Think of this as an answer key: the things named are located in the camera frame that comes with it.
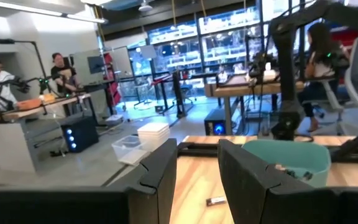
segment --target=standing desk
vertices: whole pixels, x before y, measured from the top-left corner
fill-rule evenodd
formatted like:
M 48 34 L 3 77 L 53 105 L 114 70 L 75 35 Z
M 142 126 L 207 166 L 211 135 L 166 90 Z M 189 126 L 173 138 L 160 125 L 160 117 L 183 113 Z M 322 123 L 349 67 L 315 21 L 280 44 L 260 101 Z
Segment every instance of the standing desk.
M 89 94 L 78 96 L 90 99 Z M 56 100 L 45 105 L 45 109 L 54 113 L 56 107 L 77 101 L 77 97 Z M 79 118 L 82 114 L 73 114 L 62 119 L 40 120 L 36 127 L 29 128 L 26 117 L 44 112 L 43 107 L 27 111 L 12 111 L 3 114 L 8 123 L 0 123 L 0 168 L 3 170 L 36 173 L 39 167 L 38 153 L 34 147 L 34 138 L 60 128 L 61 125 Z
M 350 136 L 315 136 L 314 142 L 337 146 L 352 139 Z M 216 144 L 228 139 L 244 144 L 257 136 L 188 136 L 183 142 Z M 358 187 L 358 164 L 332 164 L 328 186 Z M 217 158 L 179 157 L 177 182 L 173 197 L 171 224 L 233 224 L 228 204 L 206 206 L 206 199 L 224 196 Z
M 255 87 L 248 86 L 248 81 L 245 79 L 245 75 L 236 75 L 232 77 L 225 85 L 238 85 L 242 84 L 243 86 L 233 86 L 233 87 L 219 87 L 214 91 L 214 97 L 222 97 L 224 102 L 224 114 L 225 114 L 225 128 L 226 134 L 232 135 L 232 122 L 231 115 L 232 109 L 230 106 L 230 97 L 233 96 L 246 96 L 254 91 L 255 95 L 260 95 L 262 93 L 262 85 L 256 85 Z M 304 88 L 303 82 L 296 82 L 296 90 L 301 91 Z M 281 93 L 280 83 L 269 83 L 263 85 L 263 94 L 272 95 Z

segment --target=concrete floor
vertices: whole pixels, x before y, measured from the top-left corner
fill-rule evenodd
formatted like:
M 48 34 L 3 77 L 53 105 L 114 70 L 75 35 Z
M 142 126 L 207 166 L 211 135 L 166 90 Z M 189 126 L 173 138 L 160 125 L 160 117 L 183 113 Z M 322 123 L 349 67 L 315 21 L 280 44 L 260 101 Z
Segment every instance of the concrete floor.
M 120 164 L 111 144 L 120 138 L 135 134 L 137 129 L 149 122 L 164 122 L 170 124 L 170 137 L 177 139 L 179 143 L 188 135 L 205 135 L 205 116 L 218 106 L 216 99 L 198 100 L 189 111 L 188 116 L 177 121 L 175 109 L 166 116 L 154 116 L 151 118 L 135 119 L 133 122 L 124 123 L 120 127 L 111 130 L 100 138 L 100 142 L 79 154 L 67 154 L 65 157 L 44 157 L 42 167 L 37 174 L 25 174 L 20 172 L 8 172 L 0 170 L 0 187 L 68 187 L 68 186 L 100 186 L 120 170 Z M 263 106 L 269 109 L 268 101 Z M 239 113 L 236 112 L 232 120 L 238 122 Z M 324 121 L 334 121 L 335 114 L 327 114 Z M 344 120 L 358 124 L 358 108 L 347 110 Z M 300 133 L 305 133 L 309 125 L 306 119 L 300 126 Z M 248 135 L 255 134 L 257 125 L 250 123 Z M 49 151 L 62 144 L 56 141 L 48 144 L 43 149 Z

